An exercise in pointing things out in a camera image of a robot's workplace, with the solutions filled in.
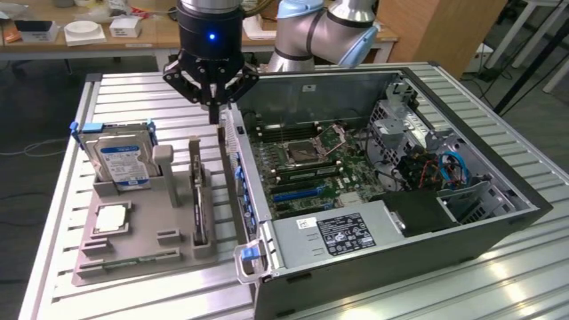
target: collaborative robot arm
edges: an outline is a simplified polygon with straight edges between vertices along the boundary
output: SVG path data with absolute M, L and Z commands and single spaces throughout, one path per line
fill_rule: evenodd
M 335 0 L 326 10 L 323 0 L 281 0 L 267 70 L 313 70 L 314 56 L 340 67 L 355 67 L 379 29 L 375 3 L 376 0 Z
M 253 67 L 243 62 L 241 26 L 242 19 L 259 13 L 271 1 L 262 0 L 251 11 L 241 9 L 241 0 L 177 2 L 181 50 L 177 60 L 163 68 L 163 80 L 209 111 L 211 124 L 218 124 L 226 103 L 234 102 L 258 80 Z M 325 10 L 323 0 L 281 0 L 267 70 L 311 70 L 314 55 L 343 67 L 358 65 L 378 32 L 374 2 L 335 0 Z M 182 71 L 198 86 L 182 76 Z

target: metal table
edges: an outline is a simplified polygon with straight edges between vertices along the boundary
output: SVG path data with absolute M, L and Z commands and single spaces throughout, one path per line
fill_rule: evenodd
M 569 176 L 440 68 L 424 63 L 398 66 L 415 72 L 554 209 L 478 259 L 301 311 L 286 319 L 518 319 L 530 315 L 556 319 L 569 314 Z M 447 126 L 426 101 L 420 101 L 419 108 L 434 126 Z M 174 170 L 187 165 L 187 136 L 201 137 L 201 159 L 213 173 L 215 189 L 215 233 L 226 248 L 219 252 L 221 262 L 198 271 L 71 286 L 93 170 L 70 140 L 19 319 L 251 317 L 249 289 L 235 280 L 230 260 L 235 233 L 206 113 L 169 88 L 159 73 L 87 77 L 77 121 L 147 118 L 155 121 L 159 143 L 174 147 Z

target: white paper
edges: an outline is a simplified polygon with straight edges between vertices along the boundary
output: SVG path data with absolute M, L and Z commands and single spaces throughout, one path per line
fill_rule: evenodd
M 317 226 L 317 218 L 310 217 L 306 219 L 298 219 L 295 221 L 295 224 L 298 225 L 298 229 L 307 229 Z

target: power supply label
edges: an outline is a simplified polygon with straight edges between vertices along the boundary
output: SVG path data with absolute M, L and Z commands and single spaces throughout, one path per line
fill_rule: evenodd
M 342 255 L 375 245 L 358 213 L 321 220 L 317 224 L 330 255 Z

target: hard drive label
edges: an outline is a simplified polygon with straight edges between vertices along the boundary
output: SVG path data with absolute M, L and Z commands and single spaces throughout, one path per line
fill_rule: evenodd
M 321 220 L 317 224 L 330 255 L 342 255 L 375 245 L 358 213 Z
M 141 154 L 138 146 L 102 148 L 99 152 L 102 153 L 107 172 L 117 184 L 135 186 L 147 182 L 149 176 L 145 164 L 138 161 Z

